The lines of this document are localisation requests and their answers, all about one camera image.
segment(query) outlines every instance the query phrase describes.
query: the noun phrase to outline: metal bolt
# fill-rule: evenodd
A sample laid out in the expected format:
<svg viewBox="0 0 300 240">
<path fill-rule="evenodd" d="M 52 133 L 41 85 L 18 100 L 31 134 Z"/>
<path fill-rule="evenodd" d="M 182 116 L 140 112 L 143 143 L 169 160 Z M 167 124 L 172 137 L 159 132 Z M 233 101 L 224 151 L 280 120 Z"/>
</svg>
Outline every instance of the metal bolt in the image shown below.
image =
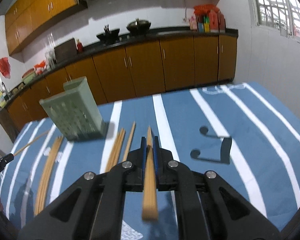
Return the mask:
<svg viewBox="0 0 300 240">
<path fill-rule="evenodd" d="M 125 169 L 131 168 L 132 167 L 132 162 L 128 162 L 128 161 L 123 162 L 122 167 L 124 167 Z"/>
<path fill-rule="evenodd" d="M 93 178 L 94 178 L 94 173 L 91 172 L 91 171 L 86 172 L 86 173 L 84 174 L 84 178 L 85 178 L 86 180 L 93 179 Z"/>
<path fill-rule="evenodd" d="M 179 163 L 177 161 L 169 161 L 168 165 L 172 168 L 175 168 L 179 165 Z"/>
<path fill-rule="evenodd" d="M 206 175 L 209 179 L 214 179 L 217 176 L 214 171 L 207 171 Z"/>
</svg>

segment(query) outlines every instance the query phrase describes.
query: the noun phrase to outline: white stripe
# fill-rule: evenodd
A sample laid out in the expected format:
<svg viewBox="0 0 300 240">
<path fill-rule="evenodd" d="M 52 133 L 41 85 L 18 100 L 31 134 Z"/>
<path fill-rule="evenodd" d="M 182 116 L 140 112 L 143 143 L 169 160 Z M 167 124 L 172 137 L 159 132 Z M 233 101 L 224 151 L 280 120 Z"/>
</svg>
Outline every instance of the white stripe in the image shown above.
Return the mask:
<svg viewBox="0 0 300 240">
<path fill-rule="evenodd" d="M 293 136 L 300 143 L 300 134 L 292 127 L 292 125 L 288 122 L 285 117 L 279 113 L 262 95 L 260 95 L 254 88 L 252 88 L 249 84 L 243 83 L 243 85 L 251 91 L 271 112 L 273 112 L 281 122 L 288 128 L 288 130 L 293 134 Z"/>
<path fill-rule="evenodd" d="M 37 127 L 33 130 L 32 135 L 31 135 L 28 143 L 31 142 L 34 139 L 34 137 L 37 135 L 37 132 L 38 132 L 39 128 L 42 126 L 42 124 L 43 124 L 44 121 L 45 121 L 45 119 L 42 119 L 38 123 Z M 12 177 L 12 180 L 11 180 L 11 184 L 10 184 L 10 188 L 9 188 L 9 193 L 8 193 L 7 206 L 6 206 L 6 216 L 7 216 L 8 219 L 9 219 L 9 215 L 10 215 L 9 214 L 9 209 L 10 209 L 10 202 L 11 202 L 11 197 L 12 197 L 12 191 L 13 191 L 13 188 L 14 188 L 14 184 L 16 182 L 17 175 L 19 173 L 19 169 L 20 169 L 21 163 L 22 163 L 24 157 L 26 156 L 26 153 L 27 153 L 29 147 L 30 146 L 28 146 L 27 148 L 25 148 L 22 151 L 22 153 L 20 155 L 20 159 L 18 160 L 17 166 L 16 166 L 16 168 L 14 170 L 14 173 L 13 173 L 13 177 Z"/>
<path fill-rule="evenodd" d="M 274 150 L 277 152 L 278 156 L 281 158 L 288 176 L 291 181 L 292 189 L 296 198 L 297 207 L 300 207 L 300 188 L 299 184 L 296 178 L 296 175 L 294 173 L 292 164 L 290 162 L 289 156 L 287 153 L 282 149 L 281 145 L 278 143 L 278 141 L 275 139 L 273 134 L 270 132 L 268 127 L 264 125 L 263 122 L 261 122 L 255 114 L 241 101 L 240 98 L 238 98 L 234 93 L 232 93 L 226 85 L 220 86 L 222 90 L 241 108 L 241 110 L 246 114 L 246 116 L 259 128 L 259 130 L 263 133 L 263 135 L 268 139 L 269 143 L 272 145 Z"/>
<path fill-rule="evenodd" d="M 106 170 L 111 149 L 118 133 L 121 108 L 122 108 L 122 101 L 114 102 L 111 117 L 110 117 L 110 122 L 109 122 L 109 128 L 106 135 L 106 141 L 102 151 L 100 174 L 104 173 Z"/>
<path fill-rule="evenodd" d="M 10 153 L 14 154 L 20 141 L 22 140 L 22 138 L 24 137 L 24 135 L 26 134 L 26 132 L 29 130 L 30 126 L 32 125 L 32 122 L 29 122 L 27 127 L 24 129 L 24 131 L 22 132 L 22 134 L 20 135 L 20 137 L 18 138 L 18 140 L 15 142 L 15 144 L 13 145 L 13 148 L 11 150 Z M 2 190 L 2 185 L 3 185 L 3 181 L 4 181 L 4 178 L 6 177 L 6 174 L 7 174 L 7 170 L 8 170 L 8 167 L 9 167 L 9 164 L 8 163 L 5 167 L 5 169 L 3 170 L 3 174 L 2 174 L 2 178 L 1 178 L 1 184 L 0 184 L 0 196 L 1 196 L 1 190 Z"/>
<path fill-rule="evenodd" d="M 167 149 L 167 150 L 171 151 L 173 159 L 180 162 L 177 148 L 176 148 L 176 145 L 174 143 L 173 136 L 171 133 L 166 110 L 164 109 L 164 106 L 163 106 L 162 97 L 160 94 L 153 95 L 152 100 L 153 100 L 155 118 L 157 120 L 157 127 L 158 127 L 161 147 L 163 149 Z M 173 209 L 174 209 L 176 222 L 178 224 L 176 199 L 175 199 L 174 191 L 171 191 L 171 198 L 172 198 L 172 205 L 173 205 Z"/>
<path fill-rule="evenodd" d="M 45 138 L 38 154 L 37 154 L 37 157 L 36 159 L 34 160 L 34 163 L 32 164 L 32 167 L 31 167 L 31 171 L 30 171 L 30 174 L 29 174 L 29 177 L 28 177 L 28 180 L 27 180 L 27 184 L 26 184 L 26 189 L 24 191 L 24 194 L 23 194 L 23 197 L 22 197 L 22 203 L 21 203 L 21 211 L 20 211 L 20 218 L 21 218 L 21 228 L 23 228 L 26 224 L 26 210 L 27 210 L 27 203 L 28 203 L 28 198 L 29 198 L 29 192 L 30 192 L 30 189 L 32 187 L 32 183 L 33 183 L 33 180 L 34 180 L 34 176 L 35 176 L 35 172 L 38 168 L 38 165 L 39 165 L 39 162 L 41 160 L 41 157 L 48 145 L 48 143 L 50 142 L 50 139 L 54 133 L 54 131 L 56 130 L 56 125 L 53 124 L 50 128 L 50 131 L 47 135 L 47 137 Z"/>
<path fill-rule="evenodd" d="M 201 108 L 204 115 L 207 117 L 212 128 L 215 130 L 217 136 L 230 136 L 226 128 L 222 125 L 216 114 L 213 112 L 209 104 L 200 95 L 197 89 L 191 89 L 194 100 L 197 102 L 198 106 Z M 247 161 L 245 160 L 242 152 L 240 151 L 236 141 L 232 138 L 232 146 L 230 150 L 230 157 L 232 162 L 237 169 L 239 176 L 241 177 L 244 186 L 247 190 L 250 203 L 259 210 L 265 217 L 267 217 L 266 206 L 263 201 L 263 197 L 258 185 L 258 182 L 253 175 Z"/>
<path fill-rule="evenodd" d="M 56 174 L 54 176 L 49 203 L 54 201 L 60 195 L 63 176 L 65 174 L 65 169 L 66 169 L 68 159 L 70 157 L 73 146 L 74 146 L 74 142 L 67 142 L 66 147 L 63 150 L 61 160 L 58 164 Z"/>
</svg>

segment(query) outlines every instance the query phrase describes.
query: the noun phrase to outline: faucet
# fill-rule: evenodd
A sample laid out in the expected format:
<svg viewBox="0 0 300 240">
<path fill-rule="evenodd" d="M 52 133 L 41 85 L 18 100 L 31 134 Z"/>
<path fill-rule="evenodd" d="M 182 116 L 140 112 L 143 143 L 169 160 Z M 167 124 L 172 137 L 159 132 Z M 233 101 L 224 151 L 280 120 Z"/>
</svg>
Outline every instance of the faucet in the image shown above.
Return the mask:
<svg viewBox="0 0 300 240">
<path fill-rule="evenodd" d="M 8 90 L 7 90 L 7 88 L 6 88 L 6 86 L 5 86 L 5 84 L 3 83 L 3 81 L 2 81 L 2 86 L 4 87 L 4 92 L 6 92 L 6 95 L 8 96 L 8 98 L 10 99 L 11 97 L 10 97 L 10 94 L 8 93 Z"/>
</svg>

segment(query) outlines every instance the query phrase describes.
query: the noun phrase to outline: window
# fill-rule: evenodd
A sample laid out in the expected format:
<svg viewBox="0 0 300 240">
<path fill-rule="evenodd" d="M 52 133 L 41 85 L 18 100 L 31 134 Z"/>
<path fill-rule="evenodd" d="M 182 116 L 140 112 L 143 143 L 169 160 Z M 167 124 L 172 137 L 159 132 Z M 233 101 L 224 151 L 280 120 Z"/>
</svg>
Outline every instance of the window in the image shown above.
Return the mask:
<svg viewBox="0 0 300 240">
<path fill-rule="evenodd" d="M 298 0 L 256 0 L 258 23 L 269 27 L 286 29 L 300 37 L 300 3 Z"/>
</svg>

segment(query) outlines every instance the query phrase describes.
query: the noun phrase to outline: black countertop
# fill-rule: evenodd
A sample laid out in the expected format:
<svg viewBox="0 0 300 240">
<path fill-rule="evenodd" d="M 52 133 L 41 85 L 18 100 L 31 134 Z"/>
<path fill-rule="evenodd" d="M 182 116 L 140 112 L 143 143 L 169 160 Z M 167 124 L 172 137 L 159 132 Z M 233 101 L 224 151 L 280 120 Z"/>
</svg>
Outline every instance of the black countertop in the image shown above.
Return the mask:
<svg viewBox="0 0 300 240">
<path fill-rule="evenodd" d="M 182 36 L 219 36 L 219 35 L 227 35 L 238 38 L 239 32 L 237 29 L 226 29 L 225 33 L 199 33 L 197 31 L 191 31 L 188 26 L 180 26 L 180 27 L 165 27 L 165 28 L 155 28 L 150 29 L 146 35 L 140 36 L 131 36 L 129 33 L 122 34 L 119 36 L 119 39 L 114 44 L 104 44 L 103 42 L 95 42 L 90 45 L 84 47 L 84 52 L 74 55 L 58 64 L 55 65 L 54 68 L 45 71 L 41 75 L 36 76 L 30 83 L 26 84 L 21 90 L 18 91 L 16 95 L 13 95 L 8 101 L 5 107 L 7 107 L 15 97 L 20 96 L 27 88 L 31 87 L 34 83 L 39 81 L 40 79 L 48 76 L 49 74 L 58 71 L 59 69 L 73 64 L 79 60 L 85 59 L 87 57 L 93 56 L 95 54 L 105 52 L 107 50 L 111 50 L 117 47 L 126 46 L 130 44 L 142 43 L 147 41 L 155 41 L 159 39 L 167 39 L 174 37 L 182 37 Z"/>
</svg>

